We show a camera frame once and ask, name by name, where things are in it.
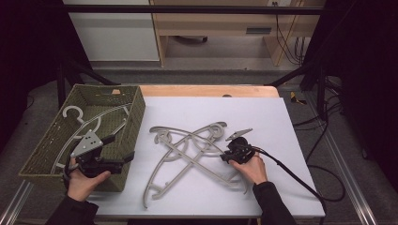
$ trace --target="woven basket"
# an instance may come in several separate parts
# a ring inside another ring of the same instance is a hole
[[[125,104],[130,105],[126,106],[126,109],[115,110],[115,107]],[[77,110],[69,109],[67,117],[63,116],[63,111],[68,106],[77,106],[82,109],[85,127],[82,128],[82,123],[77,120],[79,116]],[[77,135],[83,136],[89,129],[95,129],[98,119],[94,119],[91,123],[87,122],[111,109],[113,111],[101,117],[100,126],[96,131],[100,138],[110,135],[124,121],[127,123],[116,133],[114,142],[103,146],[101,156],[108,159],[121,159],[134,151],[145,111],[140,87],[76,84],[35,151],[20,170],[19,176],[43,188],[65,190],[62,169],[54,167],[57,158],[59,158],[59,164],[65,165],[73,144],[79,141],[73,139],[66,145],[73,138],[73,134],[80,129]],[[97,186],[96,191],[122,191],[129,167],[129,163],[125,164],[121,174],[112,174],[109,179]]]

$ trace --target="cabinet door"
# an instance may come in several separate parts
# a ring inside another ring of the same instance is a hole
[[[148,5],[147,0],[64,0],[64,3]],[[69,15],[90,61],[159,61],[151,14]]]

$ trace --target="white table surface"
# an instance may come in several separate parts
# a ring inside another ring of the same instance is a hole
[[[160,199],[152,200],[151,194],[155,191],[151,191],[147,197],[148,208],[144,208],[143,195],[147,182],[168,150],[163,143],[154,143],[156,133],[149,132],[154,126],[195,131],[223,121],[227,124],[225,133],[215,142],[223,150],[227,150],[227,137],[235,131],[252,128],[253,131],[244,135],[251,145],[268,151],[314,188],[287,109],[280,97],[145,97],[145,104],[145,115],[135,146],[135,158],[130,165],[125,189],[120,193],[94,192],[88,199],[99,206],[98,216],[257,218],[261,215],[261,209],[253,196],[252,184],[249,184],[249,191],[244,194],[242,182],[237,187],[228,187],[196,166],[192,166]],[[181,137],[174,138],[175,143]],[[266,162],[268,180],[276,185],[283,202],[295,218],[325,215],[315,196],[270,158],[262,158]],[[154,183],[164,186],[187,163],[186,159],[180,158],[164,164]],[[200,163],[223,177],[234,172],[219,157],[203,157]]]

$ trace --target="sleeve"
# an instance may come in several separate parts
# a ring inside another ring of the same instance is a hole
[[[70,197],[58,205],[46,225],[93,225],[98,206],[90,202],[78,202]]]
[[[273,183],[264,182],[254,185],[253,193],[263,210],[263,215],[261,216],[262,225],[296,224]]]

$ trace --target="floor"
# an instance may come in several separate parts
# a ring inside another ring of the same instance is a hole
[[[275,81],[287,74],[296,65],[287,60],[280,67],[274,67],[267,54],[265,43],[260,37],[209,37],[207,43],[196,39],[172,38],[164,67],[137,63],[136,67],[104,67],[96,64],[96,70],[119,83],[192,83],[192,84],[254,84],[261,85]],[[285,100],[292,123],[296,124],[314,117],[311,106],[313,92],[301,93],[297,77],[278,88]],[[94,81],[85,78],[88,83]],[[291,100],[291,93],[298,101]],[[327,97],[335,93],[327,92]],[[39,142],[57,113],[56,85],[50,82],[30,93],[32,105],[25,111],[23,119],[13,132],[0,157],[0,212],[7,209],[8,203],[22,179],[18,171]],[[332,97],[329,105],[338,103]],[[323,122],[317,120],[297,127],[298,141],[304,156],[308,156],[322,133]],[[330,139],[336,143],[339,152],[353,174],[366,203],[374,215],[376,223],[361,221],[355,207],[355,196],[346,195],[340,202],[327,202],[328,213],[325,224],[398,224],[398,195],[389,185],[375,162],[362,158],[360,145],[349,123],[345,120],[344,109],[334,108],[329,117],[327,136],[315,148],[309,163],[323,166],[338,173]],[[328,198],[339,198],[342,193],[337,180],[328,173],[310,169],[316,188]],[[39,224],[47,218],[63,198],[63,193],[48,192],[34,187],[26,200],[16,224]],[[298,219],[299,224],[317,224],[317,219]]]

